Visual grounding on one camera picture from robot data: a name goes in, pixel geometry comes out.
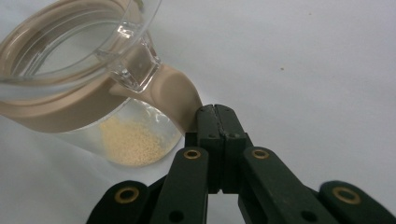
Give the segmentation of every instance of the transparent container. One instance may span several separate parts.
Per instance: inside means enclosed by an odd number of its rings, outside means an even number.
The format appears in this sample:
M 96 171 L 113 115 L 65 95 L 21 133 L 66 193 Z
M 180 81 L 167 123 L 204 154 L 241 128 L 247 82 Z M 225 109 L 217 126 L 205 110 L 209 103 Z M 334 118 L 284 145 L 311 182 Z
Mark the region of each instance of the transparent container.
M 119 164 L 162 158 L 201 101 L 152 46 L 160 3 L 2 1 L 0 114 Z

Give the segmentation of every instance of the powder seasoning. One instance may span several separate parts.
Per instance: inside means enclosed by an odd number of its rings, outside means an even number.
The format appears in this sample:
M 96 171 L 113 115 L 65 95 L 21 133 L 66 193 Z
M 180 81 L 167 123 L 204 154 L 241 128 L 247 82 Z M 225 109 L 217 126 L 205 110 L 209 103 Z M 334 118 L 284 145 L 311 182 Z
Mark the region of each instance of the powder seasoning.
M 166 147 L 141 122 L 111 117 L 100 124 L 102 141 L 109 160 L 123 165 L 143 166 L 161 159 Z

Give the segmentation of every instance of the white background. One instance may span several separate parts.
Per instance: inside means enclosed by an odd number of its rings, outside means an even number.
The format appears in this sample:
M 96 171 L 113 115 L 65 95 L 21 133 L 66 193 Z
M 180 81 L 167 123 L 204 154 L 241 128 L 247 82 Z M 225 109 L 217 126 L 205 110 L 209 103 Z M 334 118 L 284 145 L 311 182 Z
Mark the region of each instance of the white background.
M 396 2 L 164 0 L 150 31 L 204 104 L 233 108 L 256 146 L 307 186 L 344 180 L 396 214 Z M 150 184 L 0 118 L 0 223 L 84 223 L 105 191 Z M 242 223 L 236 197 L 209 197 L 208 223 Z

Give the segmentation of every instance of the jar handle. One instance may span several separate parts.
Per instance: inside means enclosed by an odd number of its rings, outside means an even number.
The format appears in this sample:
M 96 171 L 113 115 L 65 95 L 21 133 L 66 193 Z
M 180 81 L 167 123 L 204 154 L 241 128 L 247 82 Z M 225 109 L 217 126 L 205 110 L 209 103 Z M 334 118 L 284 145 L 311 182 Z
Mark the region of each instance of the jar handle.
M 182 134 L 196 130 L 195 113 L 202 106 L 198 91 L 186 75 L 169 65 L 161 64 L 142 92 L 131 91 L 119 83 L 109 92 L 156 107 L 174 122 Z

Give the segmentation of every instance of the black metal part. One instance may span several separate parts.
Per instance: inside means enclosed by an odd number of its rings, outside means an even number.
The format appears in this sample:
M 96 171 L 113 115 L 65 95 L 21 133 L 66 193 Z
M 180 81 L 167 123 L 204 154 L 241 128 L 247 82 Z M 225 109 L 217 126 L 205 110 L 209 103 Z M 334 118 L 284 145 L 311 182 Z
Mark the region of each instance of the black metal part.
M 175 156 L 150 223 L 206 223 L 208 154 L 185 147 Z
M 197 133 L 186 133 L 168 176 L 149 187 L 134 181 L 112 187 L 87 223 L 205 223 L 207 193 L 222 189 L 239 194 L 247 224 L 396 224 L 388 210 L 348 183 L 328 182 L 319 193 L 304 186 L 273 151 L 253 146 L 227 106 L 203 106 L 197 125 Z
M 361 189 L 341 181 L 320 187 L 318 198 L 341 223 L 394 224 L 396 218 Z
M 250 147 L 243 159 L 245 177 L 267 223 L 338 223 L 274 152 Z

